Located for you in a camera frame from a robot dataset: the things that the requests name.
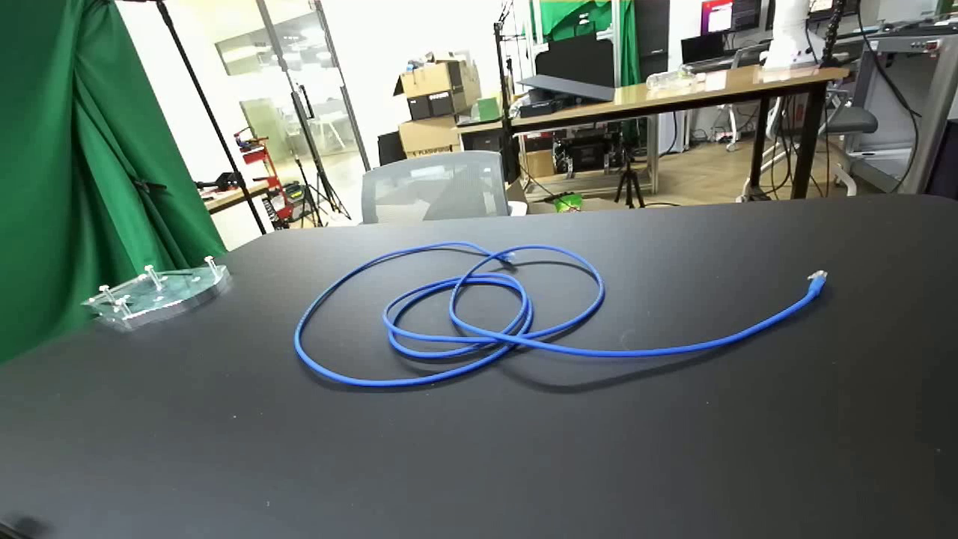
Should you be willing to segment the black light stand pole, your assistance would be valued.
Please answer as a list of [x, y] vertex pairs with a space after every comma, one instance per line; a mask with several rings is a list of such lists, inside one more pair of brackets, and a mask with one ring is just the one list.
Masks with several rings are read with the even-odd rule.
[[258, 205], [255, 205], [255, 197], [252, 197], [252, 191], [247, 191], [247, 182], [246, 182], [246, 177], [243, 177], [243, 171], [240, 171], [240, 165], [237, 165], [237, 159], [233, 159], [233, 152], [230, 152], [230, 143], [228, 143], [228, 137], [224, 137], [224, 131], [221, 131], [221, 126], [218, 126], [218, 116], [215, 116], [215, 111], [213, 111], [213, 105], [209, 105], [209, 99], [206, 99], [206, 89], [203, 89], [203, 83], [201, 83], [201, 78], [198, 78], [198, 71], [194, 71], [194, 66], [192, 66], [192, 57], [188, 57], [183, 39], [179, 39], [179, 29], [176, 29], [176, 23], [174, 23], [174, 15], [171, 15], [171, 8], [168, 8], [168, 0], [152, 0], [152, 3], [155, 3], [155, 12], [158, 12], [158, 17], [161, 17], [161, 23], [165, 23], [165, 29], [168, 29], [168, 35], [171, 35], [179, 59], [183, 59], [183, 69], [186, 69], [186, 75], [188, 75], [188, 81], [192, 81], [192, 89], [194, 89], [198, 99], [201, 99], [203, 116], [206, 116], [206, 123], [209, 123], [209, 129], [213, 129], [213, 135], [215, 135], [215, 140], [218, 140], [218, 147], [221, 147], [221, 152], [224, 152], [224, 159], [228, 159], [228, 165], [230, 165], [230, 173], [237, 177], [237, 189], [240, 189], [240, 194], [243, 194], [240, 201], [247, 205], [247, 213], [252, 213], [252, 217], [255, 217], [255, 223], [258, 223], [258, 234], [267, 234], [267, 223], [264, 223], [264, 217], [259, 217], [259, 213], [258, 213]]

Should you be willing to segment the clear acrylic plate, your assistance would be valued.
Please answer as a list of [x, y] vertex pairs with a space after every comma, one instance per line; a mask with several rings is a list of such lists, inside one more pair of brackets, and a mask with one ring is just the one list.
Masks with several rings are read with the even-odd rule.
[[230, 289], [230, 270], [203, 256], [188, 270], [155, 270], [147, 262], [134, 279], [101, 283], [84, 309], [107, 330], [134, 333], [186, 312], [194, 312]]

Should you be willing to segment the green backdrop cloth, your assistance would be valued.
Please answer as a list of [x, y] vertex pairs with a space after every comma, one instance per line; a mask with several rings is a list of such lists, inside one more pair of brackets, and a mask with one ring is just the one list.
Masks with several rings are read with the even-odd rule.
[[0, 358], [224, 249], [114, 0], [0, 0]]

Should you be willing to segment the upper cardboard box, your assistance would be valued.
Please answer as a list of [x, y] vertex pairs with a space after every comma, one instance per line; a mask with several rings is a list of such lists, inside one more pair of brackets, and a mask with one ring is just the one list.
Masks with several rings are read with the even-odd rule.
[[472, 59], [435, 59], [405, 71], [396, 95], [408, 101], [412, 119], [462, 116], [478, 101]]

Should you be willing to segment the wooden desk with black legs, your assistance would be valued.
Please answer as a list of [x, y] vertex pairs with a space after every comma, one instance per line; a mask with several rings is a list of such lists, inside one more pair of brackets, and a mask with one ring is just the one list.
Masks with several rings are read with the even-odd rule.
[[[462, 135], [497, 131], [500, 150], [509, 150], [509, 140], [521, 131], [554, 131], [563, 126], [580, 123], [620, 123], [637, 116], [655, 116], [665, 111], [689, 111], [689, 108], [710, 108], [710, 105], [732, 105], [732, 101], [756, 101], [762, 111], [773, 99], [801, 95], [804, 113], [800, 123], [800, 155], [791, 180], [791, 197], [801, 201], [810, 180], [813, 165], [813, 143], [819, 111], [827, 101], [827, 86], [842, 81], [842, 66], [791, 66], [791, 69], [762, 69], [762, 66], [737, 66], [710, 71], [703, 78], [685, 78], [676, 89], [665, 83], [631, 83], [607, 89], [605, 101], [574, 105], [538, 116], [518, 116], [500, 113], [497, 119], [462, 126]], [[756, 135], [753, 135], [753, 159], [747, 185], [761, 180], [761, 159], [767, 140], [767, 113], [756, 113]]]

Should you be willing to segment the lower cardboard box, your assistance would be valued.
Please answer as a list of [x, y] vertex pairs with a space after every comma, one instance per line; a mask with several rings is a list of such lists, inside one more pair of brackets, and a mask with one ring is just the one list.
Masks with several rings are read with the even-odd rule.
[[462, 147], [457, 123], [439, 119], [408, 119], [397, 126], [397, 137], [408, 155], [453, 152]]

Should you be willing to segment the small black tripod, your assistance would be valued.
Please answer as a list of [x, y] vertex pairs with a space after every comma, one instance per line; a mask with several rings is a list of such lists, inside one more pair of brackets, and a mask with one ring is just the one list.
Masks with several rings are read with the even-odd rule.
[[631, 165], [620, 171], [614, 201], [625, 203], [628, 208], [644, 203], [641, 177]]

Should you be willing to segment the black laptop on desk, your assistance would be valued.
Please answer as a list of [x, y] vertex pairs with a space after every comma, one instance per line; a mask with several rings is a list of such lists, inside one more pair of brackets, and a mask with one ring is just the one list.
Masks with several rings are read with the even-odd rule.
[[548, 89], [569, 99], [611, 101], [614, 45], [595, 35], [550, 42], [536, 57], [536, 71], [523, 78], [523, 86]]

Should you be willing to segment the red tool cart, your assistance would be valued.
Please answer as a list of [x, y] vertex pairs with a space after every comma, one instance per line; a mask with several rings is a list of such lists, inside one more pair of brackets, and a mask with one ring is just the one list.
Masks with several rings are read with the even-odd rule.
[[246, 165], [264, 168], [264, 177], [259, 177], [259, 182], [267, 185], [264, 208], [276, 228], [280, 229], [313, 228], [321, 222], [310, 189], [303, 180], [279, 177], [276, 159], [259, 135], [255, 135], [252, 129], [240, 129], [233, 135], [233, 143]]

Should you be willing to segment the cardboard box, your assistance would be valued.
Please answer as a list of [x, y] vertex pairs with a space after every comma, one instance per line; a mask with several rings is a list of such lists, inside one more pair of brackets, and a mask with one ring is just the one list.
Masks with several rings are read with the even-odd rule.
[[439, 119], [408, 119], [397, 126], [397, 137], [408, 155], [453, 152], [462, 147], [457, 123]]
[[396, 95], [408, 101], [412, 119], [462, 116], [478, 101], [472, 59], [435, 59], [405, 71]]

